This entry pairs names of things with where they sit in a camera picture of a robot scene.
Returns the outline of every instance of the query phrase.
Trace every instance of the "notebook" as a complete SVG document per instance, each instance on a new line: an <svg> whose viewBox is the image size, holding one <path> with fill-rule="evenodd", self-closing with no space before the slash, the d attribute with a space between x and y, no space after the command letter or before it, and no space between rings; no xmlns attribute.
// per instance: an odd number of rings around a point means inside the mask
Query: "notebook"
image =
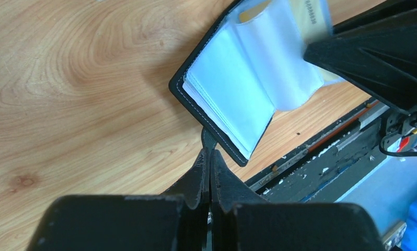
<svg viewBox="0 0 417 251"><path fill-rule="evenodd" d="M303 105L338 76L303 60L331 36L325 0L243 0L229 6L169 83L240 166L276 110Z"/></svg>

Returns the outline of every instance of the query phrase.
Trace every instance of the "wooden tabletop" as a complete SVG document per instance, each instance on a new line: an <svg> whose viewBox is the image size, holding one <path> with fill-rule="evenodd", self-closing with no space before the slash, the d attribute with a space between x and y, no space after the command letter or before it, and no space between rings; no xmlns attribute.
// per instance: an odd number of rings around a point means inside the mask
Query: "wooden tabletop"
<svg viewBox="0 0 417 251"><path fill-rule="evenodd" d="M201 126L167 84L230 2L0 0L0 250L59 196L160 193L191 167ZM330 0L333 22L379 2ZM322 88L228 165L246 180L368 97Z"/></svg>

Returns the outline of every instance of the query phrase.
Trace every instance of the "wallet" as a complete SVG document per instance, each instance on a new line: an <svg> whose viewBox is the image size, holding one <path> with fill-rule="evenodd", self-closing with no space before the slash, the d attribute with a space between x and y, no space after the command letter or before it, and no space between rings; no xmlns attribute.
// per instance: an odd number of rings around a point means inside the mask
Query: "wallet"
<svg viewBox="0 0 417 251"><path fill-rule="evenodd" d="M340 77L303 60L332 35L326 0L234 1L170 80L172 94L239 165L276 110L304 104Z"/></svg>

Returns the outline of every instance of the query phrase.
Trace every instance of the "black cable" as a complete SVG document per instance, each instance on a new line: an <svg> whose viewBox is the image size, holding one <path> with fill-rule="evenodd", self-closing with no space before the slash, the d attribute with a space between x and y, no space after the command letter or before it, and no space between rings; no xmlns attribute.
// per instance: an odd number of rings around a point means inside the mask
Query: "black cable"
<svg viewBox="0 0 417 251"><path fill-rule="evenodd" d="M379 143L379 150L384 153L385 155L388 156L393 156L393 157L417 157L417 152L402 152L402 153L395 153L395 152L389 152L387 150L384 149L383 147L383 142L389 138L391 138L393 135L398 134L397 132L388 134L386 136L384 136L381 139L381 142Z"/></svg>

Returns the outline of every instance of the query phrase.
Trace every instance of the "wooden table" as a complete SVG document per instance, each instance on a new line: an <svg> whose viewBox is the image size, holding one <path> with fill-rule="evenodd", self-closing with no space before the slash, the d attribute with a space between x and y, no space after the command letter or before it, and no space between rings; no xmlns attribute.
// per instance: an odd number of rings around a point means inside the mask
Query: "wooden table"
<svg viewBox="0 0 417 251"><path fill-rule="evenodd" d="M0 0L0 250L59 196L160 193L190 168L201 126L167 84L230 2ZM329 2L338 23L381 0ZM228 165L246 180L368 97L323 88Z"/></svg>

